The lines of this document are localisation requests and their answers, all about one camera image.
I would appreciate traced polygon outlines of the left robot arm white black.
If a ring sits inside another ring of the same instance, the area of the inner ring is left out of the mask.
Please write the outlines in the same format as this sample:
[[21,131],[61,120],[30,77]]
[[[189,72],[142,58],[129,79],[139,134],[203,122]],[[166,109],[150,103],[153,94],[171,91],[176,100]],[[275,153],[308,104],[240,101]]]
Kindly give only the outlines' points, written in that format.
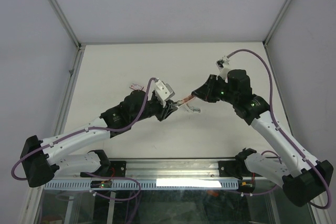
[[149,97],[145,91],[134,90],[118,105],[107,109],[86,125],[61,135],[39,139],[29,137],[24,144],[19,163],[22,164],[29,187],[42,186],[56,176],[91,174],[104,176],[110,161],[104,150],[75,152],[94,142],[123,134],[138,121],[155,117],[167,119],[177,107],[172,101],[173,91],[155,89]]

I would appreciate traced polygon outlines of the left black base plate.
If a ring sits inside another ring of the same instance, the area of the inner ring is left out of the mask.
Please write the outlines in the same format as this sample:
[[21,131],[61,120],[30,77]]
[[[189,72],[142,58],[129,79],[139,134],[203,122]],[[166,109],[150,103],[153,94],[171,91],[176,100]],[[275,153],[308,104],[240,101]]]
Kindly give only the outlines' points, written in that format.
[[126,170],[126,161],[110,160],[109,165],[104,164],[97,171],[91,173],[100,177],[125,177]]

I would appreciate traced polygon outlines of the red white staple box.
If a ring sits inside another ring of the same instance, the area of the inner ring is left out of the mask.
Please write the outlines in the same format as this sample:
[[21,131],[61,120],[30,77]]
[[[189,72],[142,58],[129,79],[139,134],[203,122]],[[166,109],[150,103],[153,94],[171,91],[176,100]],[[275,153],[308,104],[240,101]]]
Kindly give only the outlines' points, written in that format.
[[144,86],[138,83],[131,83],[129,88],[132,90],[140,90],[140,91],[144,90]]

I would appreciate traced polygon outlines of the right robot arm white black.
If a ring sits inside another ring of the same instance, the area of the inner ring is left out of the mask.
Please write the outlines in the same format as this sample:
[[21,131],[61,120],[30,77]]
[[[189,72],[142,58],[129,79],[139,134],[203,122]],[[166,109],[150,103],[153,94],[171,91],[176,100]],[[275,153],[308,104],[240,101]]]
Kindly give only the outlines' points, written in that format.
[[192,96],[208,103],[231,104],[237,116],[257,131],[281,158],[275,162],[252,149],[241,151],[235,162],[238,174],[252,172],[267,178],[298,207],[326,193],[328,201],[323,208],[330,207],[333,166],[327,160],[318,160],[282,128],[271,106],[253,93],[245,70],[231,70],[225,78],[212,74],[192,91]]

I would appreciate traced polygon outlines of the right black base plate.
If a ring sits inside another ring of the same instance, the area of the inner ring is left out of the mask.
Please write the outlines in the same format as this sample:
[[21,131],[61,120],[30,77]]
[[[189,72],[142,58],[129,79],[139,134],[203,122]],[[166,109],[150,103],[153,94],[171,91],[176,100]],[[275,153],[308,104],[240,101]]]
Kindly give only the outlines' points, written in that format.
[[218,171],[220,177],[234,177],[242,180],[244,166],[239,161],[218,161]]

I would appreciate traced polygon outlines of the aluminium mounting rail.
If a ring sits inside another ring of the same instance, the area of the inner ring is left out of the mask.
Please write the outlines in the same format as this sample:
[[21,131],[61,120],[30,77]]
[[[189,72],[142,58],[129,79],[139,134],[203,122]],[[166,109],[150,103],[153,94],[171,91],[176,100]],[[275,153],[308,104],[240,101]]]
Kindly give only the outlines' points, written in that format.
[[[126,161],[127,170],[125,172],[125,177],[138,178],[138,179],[152,179],[156,178],[178,178],[178,177],[188,177],[188,178],[199,178],[199,177],[220,177],[218,171],[218,161],[236,161],[233,158],[220,158],[220,159],[129,159],[129,160],[119,160],[110,159],[116,161]],[[110,160],[103,160],[99,167],[104,164],[109,165]],[[70,164],[70,159],[61,161],[58,165],[53,165],[52,171],[56,172],[56,176],[66,177],[66,176],[80,176],[80,177],[94,177],[95,175],[91,172],[98,170],[89,167],[92,161],[89,158],[85,158],[84,161],[79,162],[79,166],[75,167],[74,164]],[[243,178],[251,179],[256,176],[256,174],[249,172],[244,166]]]

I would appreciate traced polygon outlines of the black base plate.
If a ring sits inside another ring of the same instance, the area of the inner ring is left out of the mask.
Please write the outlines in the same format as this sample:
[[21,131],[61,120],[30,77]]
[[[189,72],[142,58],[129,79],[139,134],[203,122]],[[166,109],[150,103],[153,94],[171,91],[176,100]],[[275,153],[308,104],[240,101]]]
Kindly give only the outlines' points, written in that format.
[[218,161],[218,171],[220,177],[234,177],[242,180],[244,166],[239,161]]
[[109,165],[104,164],[97,171],[91,173],[100,177],[125,177],[126,170],[126,161],[110,160]]

